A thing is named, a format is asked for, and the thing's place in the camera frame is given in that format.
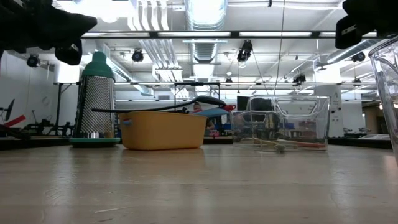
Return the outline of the white pillar with signs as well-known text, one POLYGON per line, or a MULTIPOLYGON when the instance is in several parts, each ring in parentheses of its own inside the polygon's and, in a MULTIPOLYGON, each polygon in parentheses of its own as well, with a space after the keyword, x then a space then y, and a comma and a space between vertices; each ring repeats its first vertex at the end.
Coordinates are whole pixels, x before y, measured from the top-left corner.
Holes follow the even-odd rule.
POLYGON ((330 118, 329 131, 330 138, 343 137, 343 113, 342 113, 342 99, 341 87, 337 85, 316 86, 315 94, 317 96, 330 97, 330 118))

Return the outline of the yellow plastic bin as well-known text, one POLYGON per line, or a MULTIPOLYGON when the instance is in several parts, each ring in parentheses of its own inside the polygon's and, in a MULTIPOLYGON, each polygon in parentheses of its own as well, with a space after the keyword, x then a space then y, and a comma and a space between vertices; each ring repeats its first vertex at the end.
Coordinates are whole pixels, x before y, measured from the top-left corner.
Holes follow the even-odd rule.
POLYGON ((195 149, 203 144, 207 117, 159 111, 119 115, 123 146, 138 151, 195 149))

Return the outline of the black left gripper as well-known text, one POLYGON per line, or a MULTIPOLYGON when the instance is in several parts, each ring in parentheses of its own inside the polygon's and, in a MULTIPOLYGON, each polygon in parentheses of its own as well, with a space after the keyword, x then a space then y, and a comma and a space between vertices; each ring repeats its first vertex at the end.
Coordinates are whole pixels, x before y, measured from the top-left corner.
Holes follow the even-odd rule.
POLYGON ((53 0, 0 0, 0 58, 7 50, 55 48, 56 58, 79 65, 83 55, 80 37, 94 28, 97 18, 53 7, 53 0), (51 38, 44 32, 51 14, 51 38))

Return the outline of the silver ventilation duct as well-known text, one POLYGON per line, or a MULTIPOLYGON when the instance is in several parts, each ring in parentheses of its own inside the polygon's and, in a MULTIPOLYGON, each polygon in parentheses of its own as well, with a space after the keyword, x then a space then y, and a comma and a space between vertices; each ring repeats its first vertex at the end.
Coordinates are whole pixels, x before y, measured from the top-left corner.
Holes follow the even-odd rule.
MULTIPOLYGON (((223 29, 228 0, 184 0, 187 29, 220 31, 223 29)), ((193 39, 190 51, 198 63, 211 63, 218 50, 218 39, 193 39)))

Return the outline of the black background table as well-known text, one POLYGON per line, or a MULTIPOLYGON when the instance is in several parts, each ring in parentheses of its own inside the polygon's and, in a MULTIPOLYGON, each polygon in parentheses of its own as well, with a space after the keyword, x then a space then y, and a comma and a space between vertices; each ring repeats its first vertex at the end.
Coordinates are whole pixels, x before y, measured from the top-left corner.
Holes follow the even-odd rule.
POLYGON ((392 149, 390 140, 381 139, 329 138, 328 143, 339 146, 392 149))

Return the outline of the black background stand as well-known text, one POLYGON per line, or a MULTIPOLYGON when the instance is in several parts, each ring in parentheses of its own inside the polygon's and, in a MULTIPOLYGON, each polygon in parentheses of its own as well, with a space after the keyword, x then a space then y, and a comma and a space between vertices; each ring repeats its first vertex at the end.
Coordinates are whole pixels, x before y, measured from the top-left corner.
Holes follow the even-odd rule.
POLYGON ((62 94, 65 92, 68 88, 72 86, 72 83, 55 83, 55 85, 58 86, 58 92, 57 92, 57 112, 56 112, 56 120, 55 120, 55 125, 59 125, 59 120, 60 120, 60 107, 61 107, 61 100, 62 100, 62 94))

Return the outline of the black background fan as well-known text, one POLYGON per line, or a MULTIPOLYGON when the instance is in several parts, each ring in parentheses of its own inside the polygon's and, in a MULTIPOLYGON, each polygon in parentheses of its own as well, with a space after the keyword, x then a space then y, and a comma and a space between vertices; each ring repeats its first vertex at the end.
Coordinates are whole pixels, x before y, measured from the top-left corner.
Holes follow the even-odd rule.
POLYGON ((10 119, 10 117, 11 117, 11 113, 12 113, 12 109, 13 109, 13 106, 14 106, 14 102, 15 102, 15 99, 13 99, 13 100, 10 102, 9 106, 8 106, 7 108, 4 109, 4 111, 6 112, 5 121, 8 121, 8 120, 10 119))

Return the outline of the blue silicone spoon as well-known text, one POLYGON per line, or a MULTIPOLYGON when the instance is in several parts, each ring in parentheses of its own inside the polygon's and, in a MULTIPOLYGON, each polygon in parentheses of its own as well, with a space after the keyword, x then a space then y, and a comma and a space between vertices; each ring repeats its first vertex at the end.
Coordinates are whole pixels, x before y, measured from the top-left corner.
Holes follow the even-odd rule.
POLYGON ((199 116, 206 116, 208 118, 218 117, 229 114, 229 111, 224 110, 223 108, 211 108, 203 111, 199 111, 194 113, 195 115, 199 116))

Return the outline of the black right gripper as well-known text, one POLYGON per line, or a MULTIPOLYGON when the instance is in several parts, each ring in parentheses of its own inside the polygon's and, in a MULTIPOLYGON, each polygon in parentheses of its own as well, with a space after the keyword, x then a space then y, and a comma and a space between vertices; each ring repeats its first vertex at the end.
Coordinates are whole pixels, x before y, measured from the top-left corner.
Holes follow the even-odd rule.
POLYGON ((378 38, 398 35, 398 0, 344 0, 346 16, 336 23, 335 47, 346 49, 375 32, 378 38))

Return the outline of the black background monitor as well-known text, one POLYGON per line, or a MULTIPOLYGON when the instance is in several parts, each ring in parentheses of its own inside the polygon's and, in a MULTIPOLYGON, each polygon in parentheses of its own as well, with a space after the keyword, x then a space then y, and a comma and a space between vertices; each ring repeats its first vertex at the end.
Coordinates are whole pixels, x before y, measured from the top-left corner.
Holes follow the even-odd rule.
POLYGON ((236 110, 237 111, 245 111, 249 100, 250 100, 250 97, 248 97, 248 96, 237 96, 236 110))

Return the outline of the red background bar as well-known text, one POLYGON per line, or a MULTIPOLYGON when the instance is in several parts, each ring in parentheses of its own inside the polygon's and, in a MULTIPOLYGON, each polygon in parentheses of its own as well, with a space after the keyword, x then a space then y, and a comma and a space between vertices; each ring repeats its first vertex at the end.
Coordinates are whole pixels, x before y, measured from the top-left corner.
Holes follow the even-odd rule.
POLYGON ((26 120, 26 117, 24 115, 21 115, 21 116, 18 116, 17 118, 15 118, 13 120, 10 120, 10 121, 6 122, 4 125, 6 127, 12 127, 12 126, 15 126, 15 125, 17 125, 17 124, 19 124, 19 123, 21 123, 21 122, 23 122, 25 120, 26 120))

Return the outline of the black aluminium rig frame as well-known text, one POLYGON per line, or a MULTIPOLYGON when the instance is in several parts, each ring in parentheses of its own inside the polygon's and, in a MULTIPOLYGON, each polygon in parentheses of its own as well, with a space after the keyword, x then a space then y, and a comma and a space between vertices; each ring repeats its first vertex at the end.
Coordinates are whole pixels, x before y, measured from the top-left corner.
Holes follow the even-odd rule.
POLYGON ((107 31, 87 32, 82 39, 334 39, 331 31, 107 31))

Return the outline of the black background workstation frame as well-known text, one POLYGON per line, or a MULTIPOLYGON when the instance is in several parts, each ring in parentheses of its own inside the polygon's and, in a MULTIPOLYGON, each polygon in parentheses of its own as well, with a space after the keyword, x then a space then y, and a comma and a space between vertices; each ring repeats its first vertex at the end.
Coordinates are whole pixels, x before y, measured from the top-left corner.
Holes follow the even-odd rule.
MULTIPOLYGON (((175 82, 173 83, 174 90, 177 91, 178 86, 212 86, 215 85, 218 87, 218 93, 221 91, 221 83, 219 82, 175 82)), ((226 103, 220 99, 220 96, 218 98, 214 98, 212 96, 198 96, 195 97, 193 100, 187 101, 186 103, 180 104, 180 106, 187 106, 190 104, 194 104, 195 102, 199 103, 206 103, 209 105, 216 105, 216 106, 225 106, 226 103)))

